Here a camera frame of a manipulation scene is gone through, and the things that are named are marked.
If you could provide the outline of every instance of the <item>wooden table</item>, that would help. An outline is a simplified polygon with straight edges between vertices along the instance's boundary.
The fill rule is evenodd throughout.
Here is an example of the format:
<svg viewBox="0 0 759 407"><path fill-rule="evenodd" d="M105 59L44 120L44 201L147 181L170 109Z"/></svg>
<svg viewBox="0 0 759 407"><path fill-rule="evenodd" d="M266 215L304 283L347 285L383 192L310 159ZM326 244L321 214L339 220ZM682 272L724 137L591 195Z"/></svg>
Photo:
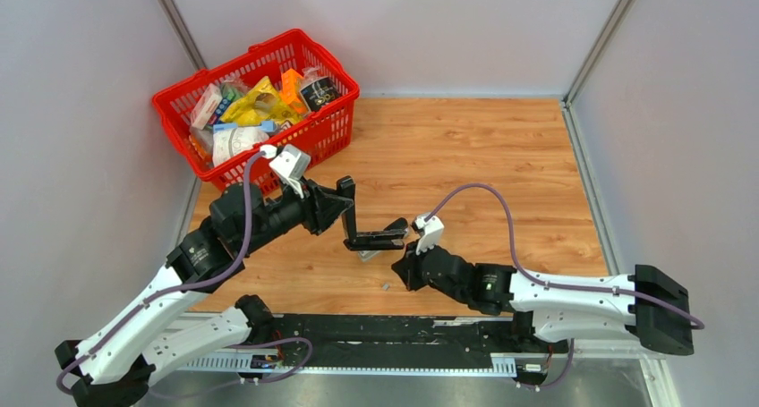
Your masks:
<svg viewBox="0 0 759 407"><path fill-rule="evenodd" d="M353 176L360 231L382 229L400 216L411 221L455 187L486 182L511 207L523 265L607 274L555 99L360 99L351 145L306 175L329 186ZM218 194L202 186L192 229ZM487 191L462 192L439 216L446 226L441 246L451 253L511 264L506 218ZM363 263L343 238L339 222L318 237L296 228L251 255L242 273L194 309L221 311L255 293L273 312L479 315L429 287L408 292L390 269L402 251Z"/></svg>

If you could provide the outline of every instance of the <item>gray floor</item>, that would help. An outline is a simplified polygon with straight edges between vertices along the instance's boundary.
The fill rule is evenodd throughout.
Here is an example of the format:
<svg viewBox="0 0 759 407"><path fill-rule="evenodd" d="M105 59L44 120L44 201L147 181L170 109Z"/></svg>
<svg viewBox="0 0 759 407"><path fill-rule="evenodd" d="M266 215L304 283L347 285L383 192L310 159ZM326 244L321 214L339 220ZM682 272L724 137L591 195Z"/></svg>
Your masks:
<svg viewBox="0 0 759 407"><path fill-rule="evenodd" d="M556 359L549 380L564 366ZM235 379L234 374L176 372L156 386L163 394L189 394ZM577 360L558 387L540 393L517 389L511 379L487 377L367 377L299 375L270 385L231 386L189 400L146 395L141 407L182 406L610 406L651 403L637 360Z"/></svg>

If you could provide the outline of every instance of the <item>gray wall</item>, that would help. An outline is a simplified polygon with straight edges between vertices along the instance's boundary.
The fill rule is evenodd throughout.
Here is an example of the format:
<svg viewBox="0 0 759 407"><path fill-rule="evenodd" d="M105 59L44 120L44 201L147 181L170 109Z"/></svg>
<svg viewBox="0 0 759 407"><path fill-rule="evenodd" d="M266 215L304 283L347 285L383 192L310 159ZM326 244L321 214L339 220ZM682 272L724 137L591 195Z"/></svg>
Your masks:
<svg viewBox="0 0 759 407"><path fill-rule="evenodd" d="M576 105L623 267L676 277L706 323L669 361L685 406L759 394L757 18L756 0L637 0Z"/></svg>
<svg viewBox="0 0 759 407"><path fill-rule="evenodd" d="M558 95L617 0L175 0L210 66L284 30L369 95Z"/></svg>
<svg viewBox="0 0 759 407"><path fill-rule="evenodd" d="M0 403L73 405L53 349L177 235L192 172L149 100L192 67L155 0L0 0L0 18Z"/></svg>

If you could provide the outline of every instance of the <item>wood grain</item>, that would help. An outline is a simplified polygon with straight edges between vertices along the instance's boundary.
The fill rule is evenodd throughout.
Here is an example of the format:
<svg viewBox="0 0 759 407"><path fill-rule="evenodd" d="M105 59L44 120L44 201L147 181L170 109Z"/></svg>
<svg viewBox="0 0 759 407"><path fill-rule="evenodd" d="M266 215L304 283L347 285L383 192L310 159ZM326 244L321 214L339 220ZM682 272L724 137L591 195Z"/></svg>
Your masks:
<svg viewBox="0 0 759 407"><path fill-rule="evenodd" d="M512 209L522 264L606 275L557 100L360 99L351 145L307 177L334 185L348 174L357 184L360 231L381 229L399 216L411 220L455 187L486 182ZM192 228L218 194L203 185ZM511 264L506 218L487 191L462 192L439 215L446 226L443 247L470 262ZM242 273L195 310L221 311L256 293L274 312L478 315L431 288L407 292L390 269L401 251L362 263L342 240L339 226L319 237L294 229L253 254Z"/></svg>

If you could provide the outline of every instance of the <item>red plastic basket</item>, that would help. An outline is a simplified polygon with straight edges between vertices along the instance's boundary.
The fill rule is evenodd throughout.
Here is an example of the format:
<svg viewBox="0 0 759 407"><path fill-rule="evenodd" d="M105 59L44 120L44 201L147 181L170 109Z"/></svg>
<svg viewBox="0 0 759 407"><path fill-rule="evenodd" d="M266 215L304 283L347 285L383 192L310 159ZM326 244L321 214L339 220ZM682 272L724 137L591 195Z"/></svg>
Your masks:
<svg viewBox="0 0 759 407"><path fill-rule="evenodd" d="M211 182L223 190L232 183L243 181L245 162L257 152L256 148L243 152L214 168L208 168L189 140L190 112L210 83L240 77L253 86L268 76L277 89L282 86L282 72L317 66L320 72L335 82L342 97L329 103L319 112L282 131L266 143L279 146L293 144L311 156L309 168L335 155L351 142L354 121L354 101L359 96L358 84L343 70L343 66L324 47L311 40L302 30L289 30L264 43L253 45L246 54L211 70L200 70L153 97L153 106L161 117L161 124L176 150L184 155L192 170L204 182ZM251 182L269 194L279 185L277 176L269 170L268 161L260 159L251 169Z"/></svg>

